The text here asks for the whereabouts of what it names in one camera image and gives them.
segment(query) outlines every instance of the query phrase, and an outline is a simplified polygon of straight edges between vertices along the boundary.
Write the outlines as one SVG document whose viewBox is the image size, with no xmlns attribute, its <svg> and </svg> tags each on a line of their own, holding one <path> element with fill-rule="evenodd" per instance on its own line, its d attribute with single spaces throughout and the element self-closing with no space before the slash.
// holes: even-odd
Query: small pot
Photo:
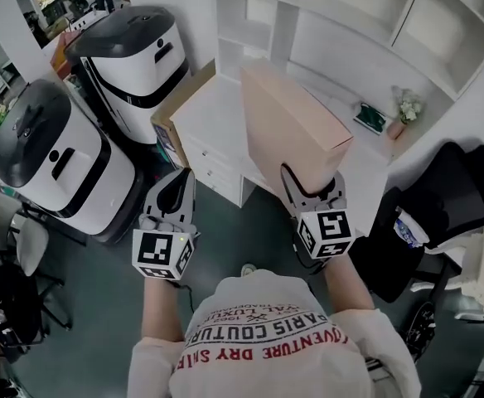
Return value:
<svg viewBox="0 0 484 398">
<path fill-rule="evenodd" d="M 406 124 L 403 123 L 400 118 L 398 118 L 391 123 L 391 125 L 386 130 L 386 133 L 391 140 L 396 140 L 405 129 Z"/>
</svg>

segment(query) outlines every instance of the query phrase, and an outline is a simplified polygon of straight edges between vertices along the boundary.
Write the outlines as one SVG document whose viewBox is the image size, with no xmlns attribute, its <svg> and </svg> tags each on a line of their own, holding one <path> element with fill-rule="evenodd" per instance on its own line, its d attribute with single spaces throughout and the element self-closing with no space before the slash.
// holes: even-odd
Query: table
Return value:
<svg viewBox="0 0 484 398">
<path fill-rule="evenodd" d="M 338 170 L 346 182 L 351 224 L 369 235 L 387 182 L 391 145 L 354 121 L 351 105 L 309 91 L 355 137 Z M 171 120 L 200 182 L 240 207 L 255 185 L 273 192 L 249 157 L 240 83 L 215 75 Z"/>
</svg>

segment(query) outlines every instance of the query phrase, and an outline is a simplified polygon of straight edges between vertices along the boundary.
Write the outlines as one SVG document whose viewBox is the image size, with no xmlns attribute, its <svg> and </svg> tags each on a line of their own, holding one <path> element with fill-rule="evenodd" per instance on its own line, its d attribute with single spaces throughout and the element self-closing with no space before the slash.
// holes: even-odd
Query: cardboard box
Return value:
<svg viewBox="0 0 484 398">
<path fill-rule="evenodd" d="M 171 117 L 215 74 L 215 62 L 211 61 L 174 90 L 151 117 L 157 137 L 167 151 L 168 157 L 179 167 L 189 167 L 189 162 Z"/>
<path fill-rule="evenodd" d="M 352 143 L 349 130 L 303 87 L 265 59 L 242 66 L 249 155 L 293 214 L 280 168 L 286 163 L 308 193 L 334 177 Z"/>
</svg>

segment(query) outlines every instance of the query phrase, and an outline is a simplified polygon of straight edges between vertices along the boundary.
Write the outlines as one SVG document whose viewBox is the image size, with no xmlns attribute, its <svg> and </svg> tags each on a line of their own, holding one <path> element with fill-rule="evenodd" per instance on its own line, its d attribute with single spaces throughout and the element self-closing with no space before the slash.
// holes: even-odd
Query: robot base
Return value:
<svg viewBox="0 0 484 398">
<path fill-rule="evenodd" d="M 133 179 L 132 188 L 129 190 L 117 215 L 115 215 L 105 230 L 91 237 L 108 245 L 118 243 L 141 212 L 147 191 L 148 188 L 147 183 L 144 181 L 144 173 L 135 167 L 135 178 Z"/>
</svg>

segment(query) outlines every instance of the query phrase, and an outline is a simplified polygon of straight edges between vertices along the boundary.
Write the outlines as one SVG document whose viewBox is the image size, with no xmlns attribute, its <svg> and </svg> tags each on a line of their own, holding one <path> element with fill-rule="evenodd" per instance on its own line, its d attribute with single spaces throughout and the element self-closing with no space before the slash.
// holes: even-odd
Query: white t-shirt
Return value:
<svg viewBox="0 0 484 398">
<path fill-rule="evenodd" d="M 145 337 L 128 398 L 418 398 L 408 349 L 380 311 L 329 318 L 307 284 L 258 270 L 220 282 L 186 341 Z"/>
</svg>

